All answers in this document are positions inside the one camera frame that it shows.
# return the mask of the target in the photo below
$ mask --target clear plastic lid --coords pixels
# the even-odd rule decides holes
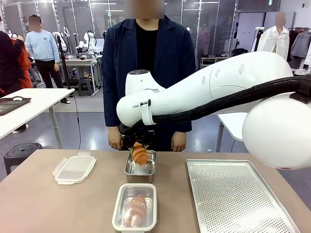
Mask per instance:
[[[53,172],[59,184],[82,182],[91,172],[96,159],[89,155],[77,155],[63,159]]]
[[[112,225],[119,232],[150,231],[156,224],[156,187],[127,183],[120,187]]]

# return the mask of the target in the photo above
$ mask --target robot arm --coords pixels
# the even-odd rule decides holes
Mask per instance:
[[[311,104],[290,98],[293,78],[275,53],[254,52],[215,63],[165,89],[148,71],[130,72],[117,105],[121,133],[144,125],[195,120],[209,114],[249,113],[243,126],[248,151],[283,169],[311,166]]]
[[[86,43],[83,41],[80,41],[79,46],[77,47],[78,53],[81,52],[88,52],[90,54],[94,54],[94,51],[96,50],[96,44],[97,44],[97,39],[95,34],[92,31],[88,31],[87,33],[84,34],[84,40]]]
[[[68,48],[67,48],[66,42],[64,41],[63,34],[62,34],[62,33],[59,33],[59,32],[54,32],[53,35],[54,35],[54,37],[55,37],[57,46],[58,46],[58,41],[57,41],[57,37],[56,37],[56,36],[59,36],[59,37],[60,37],[60,40],[61,40],[61,42],[62,42],[62,49],[63,49],[64,52],[67,52],[67,51],[68,51]]]

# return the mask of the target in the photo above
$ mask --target table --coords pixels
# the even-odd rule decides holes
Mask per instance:
[[[52,171],[79,150],[37,150],[0,183],[0,232],[115,233],[111,224],[119,187],[126,183],[126,151],[89,151],[97,158],[87,179],[58,185]],[[186,160],[251,160],[301,233],[310,233],[311,212],[274,168],[250,154],[158,152],[153,184],[158,218],[153,233],[199,233]]]
[[[63,64],[62,62],[59,63],[62,72],[64,74],[64,70],[63,70]],[[98,92],[98,89],[96,88],[95,85],[95,78],[96,78],[96,82],[99,86],[101,86],[101,74],[100,74],[100,69],[99,67],[99,62],[97,60],[97,58],[88,58],[88,59],[68,59],[66,60],[66,66],[67,67],[90,67],[91,70],[91,74],[92,74],[92,82],[93,82],[93,94],[92,97],[95,96]]]
[[[219,114],[217,116],[220,120],[220,123],[218,128],[218,136],[215,152],[220,152],[224,126],[235,140],[238,140],[240,142],[243,141],[242,128],[247,113],[228,113],[228,114]]]
[[[62,149],[62,140],[58,130],[53,105],[72,92],[74,92],[74,89],[29,88],[22,89],[5,96],[5,98],[21,96],[24,98],[32,98],[32,100],[20,108],[15,109],[4,116],[0,116],[0,139],[7,136],[10,132],[14,131],[21,125],[27,123],[40,113],[43,113],[45,110],[49,109],[58,147]]]

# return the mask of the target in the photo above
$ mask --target mannequin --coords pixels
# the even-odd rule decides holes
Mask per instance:
[[[289,31],[284,27],[285,23],[285,12],[276,12],[276,25],[262,34],[257,51],[274,52],[286,60],[290,36]]]

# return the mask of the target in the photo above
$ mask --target metal tray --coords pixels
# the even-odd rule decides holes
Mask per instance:
[[[187,160],[201,233],[299,233],[250,161]]]
[[[140,166],[135,163],[131,153],[129,153],[124,172],[128,183],[152,183],[156,172],[156,152],[147,150],[147,164]]]
[[[1,98],[0,99],[0,116],[3,116],[27,103],[31,98],[23,98],[21,96],[15,96],[12,98]]]

